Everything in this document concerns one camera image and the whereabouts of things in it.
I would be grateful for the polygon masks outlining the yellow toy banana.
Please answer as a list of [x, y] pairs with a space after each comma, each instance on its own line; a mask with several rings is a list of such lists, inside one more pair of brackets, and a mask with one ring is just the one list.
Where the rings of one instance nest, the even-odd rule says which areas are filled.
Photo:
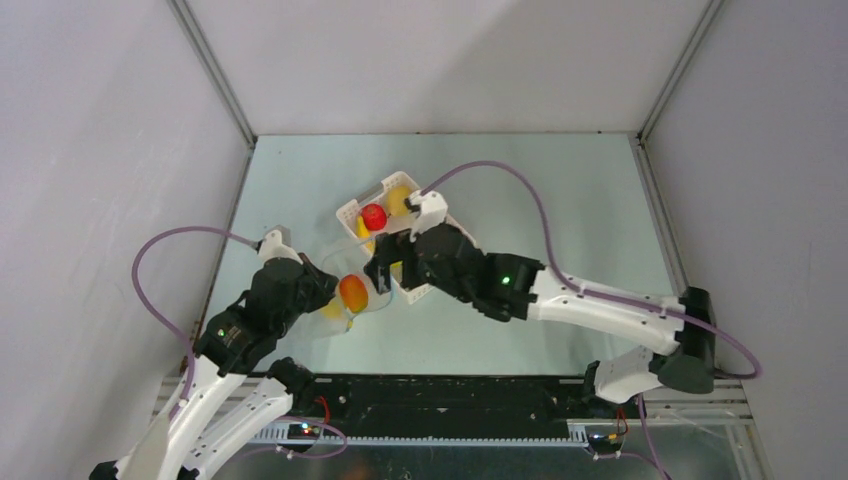
[[363, 216], [356, 219], [356, 235], [361, 240], [363, 248], [369, 253], [374, 252], [374, 241], [372, 232], [368, 229]]

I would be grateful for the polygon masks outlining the yellow toy starfruit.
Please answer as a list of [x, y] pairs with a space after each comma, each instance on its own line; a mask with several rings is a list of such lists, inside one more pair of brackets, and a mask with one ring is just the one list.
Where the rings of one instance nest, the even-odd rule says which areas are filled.
[[328, 322], [348, 322], [349, 316], [344, 303], [339, 298], [332, 299], [327, 305], [318, 310], [318, 313]]

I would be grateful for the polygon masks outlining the clear zip top bag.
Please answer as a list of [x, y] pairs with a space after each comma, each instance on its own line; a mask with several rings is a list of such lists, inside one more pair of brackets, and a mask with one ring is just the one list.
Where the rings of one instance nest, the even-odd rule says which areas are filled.
[[312, 341], [346, 334], [358, 318], [373, 317], [397, 299], [394, 286], [379, 293], [364, 272], [373, 248], [372, 238], [342, 238], [320, 251], [316, 265], [338, 283], [327, 305], [298, 320], [292, 330], [295, 339]]

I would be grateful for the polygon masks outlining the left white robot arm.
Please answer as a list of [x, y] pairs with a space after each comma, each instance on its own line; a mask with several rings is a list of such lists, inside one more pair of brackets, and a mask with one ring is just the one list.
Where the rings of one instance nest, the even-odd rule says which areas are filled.
[[315, 376], [285, 357], [235, 410], [213, 419], [301, 316], [330, 303], [338, 283], [305, 255], [265, 261], [250, 287], [208, 322], [193, 370], [143, 438], [126, 456], [96, 465], [90, 478], [206, 479], [271, 421], [311, 412]]

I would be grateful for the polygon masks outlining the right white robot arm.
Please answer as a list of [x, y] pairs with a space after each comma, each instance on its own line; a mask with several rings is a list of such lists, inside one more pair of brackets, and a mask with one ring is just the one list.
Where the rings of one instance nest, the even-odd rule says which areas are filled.
[[363, 272], [379, 293], [387, 292], [393, 265], [401, 268], [402, 288], [429, 285], [496, 321], [560, 322], [635, 343], [615, 359], [587, 367], [581, 402], [593, 417], [606, 418], [659, 387], [695, 395], [714, 389], [715, 335], [703, 290], [639, 297], [600, 284], [579, 286], [539, 260], [484, 252], [447, 223], [418, 235], [378, 235]]

